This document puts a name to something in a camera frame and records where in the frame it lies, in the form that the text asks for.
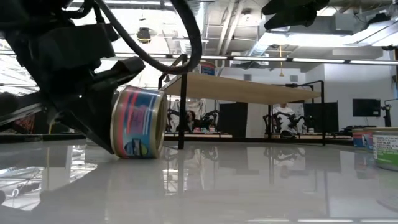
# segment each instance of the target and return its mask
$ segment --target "can lid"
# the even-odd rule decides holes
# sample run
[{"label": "can lid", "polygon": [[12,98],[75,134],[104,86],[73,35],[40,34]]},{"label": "can lid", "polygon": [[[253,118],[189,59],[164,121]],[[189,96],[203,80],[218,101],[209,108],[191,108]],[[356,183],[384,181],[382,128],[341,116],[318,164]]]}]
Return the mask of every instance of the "can lid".
[{"label": "can lid", "polygon": [[375,135],[396,135],[398,136],[398,131],[375,131],[373,132],[373,136]]}]

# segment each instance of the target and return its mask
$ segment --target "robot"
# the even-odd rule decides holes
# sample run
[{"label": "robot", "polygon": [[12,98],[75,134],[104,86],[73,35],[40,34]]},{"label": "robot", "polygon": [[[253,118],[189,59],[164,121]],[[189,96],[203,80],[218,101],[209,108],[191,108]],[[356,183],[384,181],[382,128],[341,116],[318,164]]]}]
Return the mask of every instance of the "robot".
[{"label": "robot", "polygon": [[[66,11],[72,0],[0,1],[0,38],[6,39],[21,66],[40,91],[15,97],[0,95],[0,126],[30,114],[45,111],[48,123],[59,122],[78,129],[88,138],[114,153],[111,147],[113,95],[144,68],[144,62],[169,74],[193,70],[202,55],[201,34],[185,1],[171,0],[187,29],[192,46],[190,60],[180,66],[166,66],[142,50],[115,18],[104,0],[84,0],[77,11]],[[96,24],[76,26],[94,10]],[[105,23],[103,14],[110,21]],[[110,70],[95,73],[101,58],[115,56],[112,42],[119,37],[138,57],[120,60]]]}]

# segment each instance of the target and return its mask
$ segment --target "tuna can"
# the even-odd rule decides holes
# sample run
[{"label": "tuna can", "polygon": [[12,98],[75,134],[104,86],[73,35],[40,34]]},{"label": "tuna can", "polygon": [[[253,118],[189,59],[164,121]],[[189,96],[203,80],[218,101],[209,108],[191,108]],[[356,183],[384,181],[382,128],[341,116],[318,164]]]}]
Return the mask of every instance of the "tuna can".
[{"label": "tuna can", "polygon": [[122,158],[158,158],[166,129],[167,99],[162,91],[126,86],[112,112],[111,145]]},{"label": "tuna can", "polygon": [[373,158],[378,167],[398,171],[397,131],[376,131],[373,133]]}]

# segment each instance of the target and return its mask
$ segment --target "blue label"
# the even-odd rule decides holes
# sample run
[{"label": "blue label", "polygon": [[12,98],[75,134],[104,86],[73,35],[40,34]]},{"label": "blue label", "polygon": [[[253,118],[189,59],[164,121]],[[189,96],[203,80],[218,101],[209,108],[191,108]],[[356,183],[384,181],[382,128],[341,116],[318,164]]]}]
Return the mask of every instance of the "blue label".
[{"label": "blue label", "polygon": [[127,100],[123,122],[123,148],[127,156],[154,157],[150,143],[153,110],[158,93],[135,88]]}]

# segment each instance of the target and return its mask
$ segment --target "can label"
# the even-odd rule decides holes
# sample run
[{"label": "can label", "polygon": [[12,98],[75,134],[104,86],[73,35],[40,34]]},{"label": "can label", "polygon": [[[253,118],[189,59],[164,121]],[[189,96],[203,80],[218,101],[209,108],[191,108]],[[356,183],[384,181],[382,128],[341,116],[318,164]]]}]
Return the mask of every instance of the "can label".
[{"label": "can label", "polygon": [[377,162],[398,166],[398,136],[373,136],[373,157]]},{"label": "can label", "polygon": [[124,106],[122,110],[123,125],[119,128],[122,132],[124,156],[132,157],[152,157],[153,154],[149,150],[151,141],[155,141],[151,136],[152,131],[152,116],[154,105],[158,94],[156,91],[151,93],[151,90],[143,92],[140,88],[131,87],[134,91],[128,91]]}]

